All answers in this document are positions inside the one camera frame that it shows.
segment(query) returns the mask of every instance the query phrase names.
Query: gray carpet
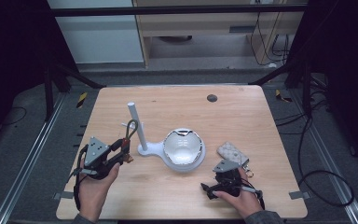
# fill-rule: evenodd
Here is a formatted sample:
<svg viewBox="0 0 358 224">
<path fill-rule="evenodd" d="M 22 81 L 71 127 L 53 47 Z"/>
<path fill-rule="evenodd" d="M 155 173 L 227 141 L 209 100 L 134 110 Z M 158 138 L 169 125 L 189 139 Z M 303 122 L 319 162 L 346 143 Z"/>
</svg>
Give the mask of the gray carpet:
<svg viewBox="0 0 358 224">
<path fill-rule="evenodd" d="M 213 83 L 247 83 L 254 81 L 268 73 L 268 69 L 261 70 L 199 70 L 199 71 L 159 71 L 159 72 L 122 72 L 85 74 L 85 76 L 101 84 L 114 85 L 174 85 L 174 84 L 213 84 Z M 73 88 L 65 95 L 61 113 L 43 147 L 37 163 L 29 176 L 26 186 L 13 209 L 10 222 L 13 223 L 38 223 L 38 222 L 62 222 L 55 216 L 58 201 L 52 199 L 55 192 L 63 190 L 65 181 L 70 173 L 75 159 L 77 146 L 84 132 L 90 113 L 98 94 L 84 84 L 72 80 Z M 88 97 L 81 108 L 76 108 L 79 95 L 86 91 Z M 295 103 L 287 103 L 275 97 L 275 89 L 264 88 L 268 104 L 275 119 L 282 119 L 299 113 Z M 282 96 L 292 97 L 289 91 L 283 89 Z M 315 96 L 317 103 L 324 97 Z M 30 148 L 40 131 L 45 117 L 44 89 L 37 86 L 21 93 L 13 104 L 13 109 L 0 130 L 0 204 L 5 199 L 11 184 L 17 176 Z M 332 117 L 326 111 L 326 106 L 321 106 L 313 111 L 313 124 L 324 138 L 329 152 L 333 155 L 337 166 L 344 177 L 352 185 L 358 202 L 358 158 L 351 156 L 340 129 Z M 294 123 L 279 127 L 283 145 L 289 161 L 295 172 L 297 180 L 300 179 L 297 162 L 300 133 L 305 122 L 300 119 Z M 308 133 L 305 134 L 302 153 L 302 167 L 304 172 L 315 169 L 323 169 L 315 146 Z M 339 203 L 336 191 L 330 177 L 316 175 L 310 177 L 310 184 L 324 197 Z M 309 189 L 301 185 L 303 191 Z M 287 220 L 288 223 L 351 223 L 344 208 L 329 205 L 313 196 L 306 200 L 309 214 L 302 220 Z"/>
</svg>

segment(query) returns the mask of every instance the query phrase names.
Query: white cylinder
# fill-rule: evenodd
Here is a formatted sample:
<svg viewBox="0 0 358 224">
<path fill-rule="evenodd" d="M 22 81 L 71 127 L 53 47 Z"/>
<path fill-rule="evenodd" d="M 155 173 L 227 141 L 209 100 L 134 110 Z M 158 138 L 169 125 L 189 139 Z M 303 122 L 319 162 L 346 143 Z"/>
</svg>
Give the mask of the white cylinder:
<svg viewBox="0 0 358 224">
<path fill-rule="evenodd" d="M 138 121 L 138 130 L 136 132 L 138 133 L 139 140 L 141 141 L 142 149 L 147 150 L 147 143 L 146 143 L 146 139 L 145 139 L 144 128 L 143 128 L 142 122 L 139 120 L 138 112 L 136 112 L 135 103 L 129 102 L 129 103 L 127 103 L 127 106 L 129 107 L 131 117 Z"/>
</svg>

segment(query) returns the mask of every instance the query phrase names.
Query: white wall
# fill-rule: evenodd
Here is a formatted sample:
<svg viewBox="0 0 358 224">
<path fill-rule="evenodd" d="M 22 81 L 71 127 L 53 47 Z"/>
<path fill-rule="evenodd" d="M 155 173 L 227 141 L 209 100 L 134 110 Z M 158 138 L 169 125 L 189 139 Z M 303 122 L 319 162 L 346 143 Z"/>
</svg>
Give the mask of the white wall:
<svg viewBox="0 0 358 224">
<path fill-rule="evenodd" d="M 48 0 L 51 8 L 132 7 L 131 0 Z M 76 63 L 143 63 L 134 16 L 57 17 Z"/>
</svg>

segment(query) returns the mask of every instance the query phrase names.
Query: sleeve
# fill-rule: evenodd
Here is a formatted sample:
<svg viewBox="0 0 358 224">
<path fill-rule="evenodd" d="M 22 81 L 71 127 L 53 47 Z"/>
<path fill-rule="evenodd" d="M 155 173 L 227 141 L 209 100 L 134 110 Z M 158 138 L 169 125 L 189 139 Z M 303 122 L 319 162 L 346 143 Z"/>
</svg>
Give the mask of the sleeve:
<svg viewBox="0 0 358 224">
<path fill-rule="evenodd" d="M 251 214 L 245 219 L 246 224 L 283 224 L 281 217 L 276 212 L 260 211 Z"/>
<path fill-rule="evenodd" d="M 94 223 L 89 221 L 85 217 L 82 217 L 81 215 L 77 214 L 75 219 L 72 221 L 72 224 L 94 224 Z"/>
</svg>

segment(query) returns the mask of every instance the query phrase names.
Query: table top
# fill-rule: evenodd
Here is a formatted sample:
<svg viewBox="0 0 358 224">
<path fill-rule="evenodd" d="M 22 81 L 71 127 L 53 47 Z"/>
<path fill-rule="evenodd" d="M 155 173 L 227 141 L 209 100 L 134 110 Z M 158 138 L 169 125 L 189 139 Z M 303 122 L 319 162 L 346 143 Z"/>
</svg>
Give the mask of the table top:
<svg viewBox="0 0 358 224">
<path fill-rule="evenodd" d="M 217 96 L 209 102 L 207 96 Z M 215 185 L 213 168 L 222 160 L 218 147 L 231 142 L 250 158 L 255 173 L 250 182 L 263 190 L 266 209 L 284 218 L 307 215 L 303 199 L 292 200 L 298 191 L 292 167 L 263 90 L 259 86 L 143 86 L 101 89 L 92 110 L 80 148 L 92 136 L 107 145 L 125 137 L 131 119 L 127 103 L 134 102 L 144 124 L 147 142 L 164 140 L 176 128 L 188 128 L 203 140 L 206 156 L 189 173 L 177 173 L 160 157 L 141 156 L 135 134 L 131 139 L 132 163 L 120 166 L 109 190 L 101 219 L 232 219 L 236 210 L 219 199 L 209 200 L 200 183 Z M 66 191 L 73 191 L 71 178 Z M 74 200 L 61 199 L 57 217 L 77 214 Z"/>
</svg>

